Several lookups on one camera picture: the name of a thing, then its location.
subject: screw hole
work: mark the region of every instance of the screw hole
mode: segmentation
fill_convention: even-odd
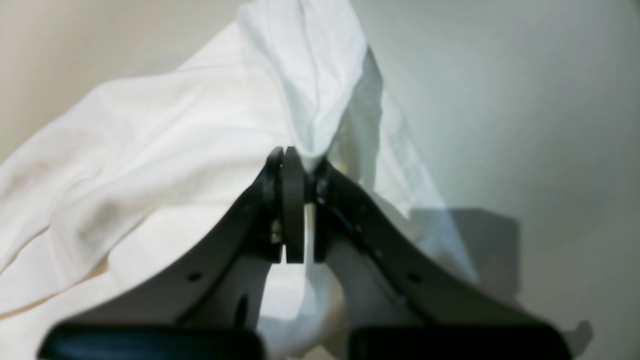
[[[415,272],[410,272],[409,274],[406,274],[406,276],[409,280],[415,282],[416,284],[420,284],[422,282],[422,277]]]
[[[236,306],[236,314],[234,316],[234,325],[236,327],[244,327],[246,323],[246,312],[249,309],[249,298],[243,295]]]
[[[202,272],[192,272],[187,276],[189,282],[196,282],[202,278]]]

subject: white cloth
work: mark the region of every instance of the white cloth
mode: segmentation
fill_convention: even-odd
[[[177,70],[99,86],[0,167],[0,359],[34,358],[56,322],[179,258],[274,147],[297,146],[312,170],[332,143],[420,249],[476,279],[447,216],[407,231],[412,209],[444,205],[348,1],[257,0]],[[271,357],[343,325],[324,266],[273,267],[259,324]]]

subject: beige wall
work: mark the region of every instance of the beige wall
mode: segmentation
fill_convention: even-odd
[[[0,0],[0,162],[96,85],[175,68],[242,0]]]

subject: white towel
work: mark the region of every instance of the white towel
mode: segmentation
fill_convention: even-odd
[[[425,254],[475,281],[451,219],[428,234],[407,220],[444,204],[348,0],[256,0],[177,70],[99,86],[0,167],[0,359],[33,359],[56,322],[175,261],[288,145],[309,171],[331,147]],[[272,358],[342,326],[324,266],[273,267]]]

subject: black mechanical part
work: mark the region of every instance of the black mechanical part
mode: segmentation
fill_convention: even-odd
[[[342,284],[357,339],[353,344],[388,346],[390,351],[409,347],[407,341],[394,344],[394,339],[401,339],[400,334],[408,330],[394,336],[393,327],[418,327],[421,330],[407,332],[416,339],[420,337],[416,334],[427,336],[442,331],[440,338],[451,335],[450,343],[453,334],[464,334],[469,340],[475,334],[480,340],[508,333],[508,339],[532,349],[532,354],[543,354],[545,359],[570,359],[556,330],[492,300],[435,265],[400,234],[361,187],[327,161],[318,169],[316,189],[316,260],[324,261]],[[371,327],[387,329],[359,333]],[[371,341],[381,334],[387,340],[374,346]],[[416,341],[412,349],[427,349],[424,341]],[[476,347],[469,354],[501,354],[482,349]]]
[[[282,236],[287,246],[287,262],[305,260],[305,169],[294,147],[288,147],[282,162]]]
[[[166,327],[64,325],[40,350],[41,359],[64,360],[240,360],[264,359],[254,332],[189,331]]]
[[[342,283],[353,328],[350,359],[570,358],[551,326],[425,258],[328,161],[307,186],[293,148],[286,154],[275,149],[255,182],[187,254],[137,288],[57,326],[40,357],[262,359],[252,330],[264,283],[283,244],[288,262],[303,262],[305,202],[316,205],[314,259]],[[283,241],[274,241],[274,230]]]
[[[127,328],[145,344],[161,338],[177,347],[184,339],[177,330],[254,330],[267,274],[282,254],[282,244],[271,241],[271,228],[278,220],[276,210],[281,206],[277,187],[282,159],[282,148],[275,149],[258,178],[211,232],[174,264],[138,287],[54,328],[42,348],[49,352],[48,359],[85,359],[72,355],[77,350],[74,346],[81,343],[77,339],[82,331],[92,334],[85,338],[91,339],[86,347],[101,341],[118,342],[114,327]],[[69,327],[75,329],[72,337]],[[66,341],[67,346],[57,346],[57,341]],[[202,350],[208,354],[212,351],[206,346]],[[167,355],[162,359],[184,357]]]

